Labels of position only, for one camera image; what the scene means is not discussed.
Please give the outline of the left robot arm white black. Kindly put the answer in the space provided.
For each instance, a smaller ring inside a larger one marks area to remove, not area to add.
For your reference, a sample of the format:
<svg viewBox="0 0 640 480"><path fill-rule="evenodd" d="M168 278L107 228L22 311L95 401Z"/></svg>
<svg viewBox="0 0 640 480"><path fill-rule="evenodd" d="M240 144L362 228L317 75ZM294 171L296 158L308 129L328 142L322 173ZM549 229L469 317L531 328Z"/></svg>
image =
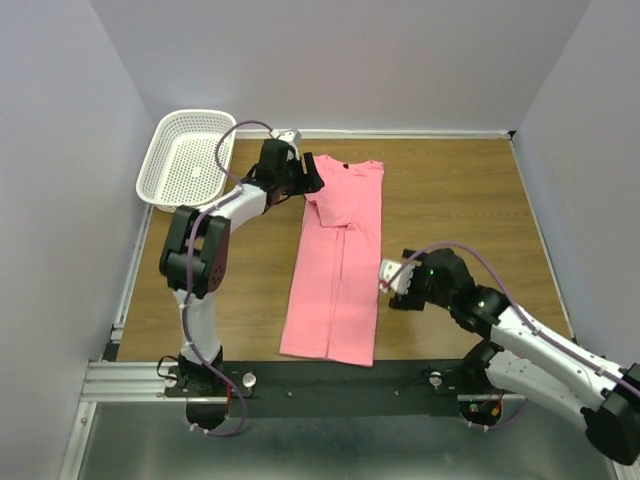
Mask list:
<svg viewBox="0 0 640 480"><path fill-rule="evenodd" d="M258 162L229 193L209 206L177 208L159 270L174 294L182 341L177 365L163 376L168 396L222 394L223 350L216 333L215 293L225 277L232 233L294 196L324 187L313 155L292 141L267 139Z"/></svg>

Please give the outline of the white plastic laundry basket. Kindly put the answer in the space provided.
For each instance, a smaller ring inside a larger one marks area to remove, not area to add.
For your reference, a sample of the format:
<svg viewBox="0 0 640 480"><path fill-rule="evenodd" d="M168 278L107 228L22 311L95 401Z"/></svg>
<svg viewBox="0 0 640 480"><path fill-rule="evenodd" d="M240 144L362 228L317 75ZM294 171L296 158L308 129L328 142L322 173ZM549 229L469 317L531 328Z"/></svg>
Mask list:
<svg viewBox="0 0 640 480"><path fill-rule="evenodd" d="M220 196L230 168L236 123L223 111L183 109L158 123L136 181L136 193L161 211L198 207Z"/></svg>

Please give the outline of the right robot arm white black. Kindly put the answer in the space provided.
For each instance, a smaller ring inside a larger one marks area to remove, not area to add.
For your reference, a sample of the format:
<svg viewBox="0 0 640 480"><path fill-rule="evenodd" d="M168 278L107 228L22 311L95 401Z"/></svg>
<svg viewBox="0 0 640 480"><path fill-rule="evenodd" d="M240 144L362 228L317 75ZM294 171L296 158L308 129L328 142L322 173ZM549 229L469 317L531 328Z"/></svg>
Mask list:
<svg viewBox="0 0 640 480"><path fill-rule="evenodd" d="M535 319L508 293L475 282L455 244L406 250L383 260L379 287L396 310L446 310L481 337L460 367L469 390L487 387L525 397L572 422L610 460L639 458L639 366L623 367L593 354Z"/></svg>

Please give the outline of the pink t shirt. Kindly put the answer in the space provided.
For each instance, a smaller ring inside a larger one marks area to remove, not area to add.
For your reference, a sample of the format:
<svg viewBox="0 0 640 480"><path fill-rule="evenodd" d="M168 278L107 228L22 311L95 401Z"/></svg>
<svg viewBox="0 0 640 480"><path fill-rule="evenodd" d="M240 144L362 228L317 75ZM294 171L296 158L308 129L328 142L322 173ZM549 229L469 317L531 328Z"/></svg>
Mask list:
<svg viewBox="0 0 640 480"><path fill-rule="evenodd" d="M279 352L370 367L378 318L384 166L314 159Z"/></svg>

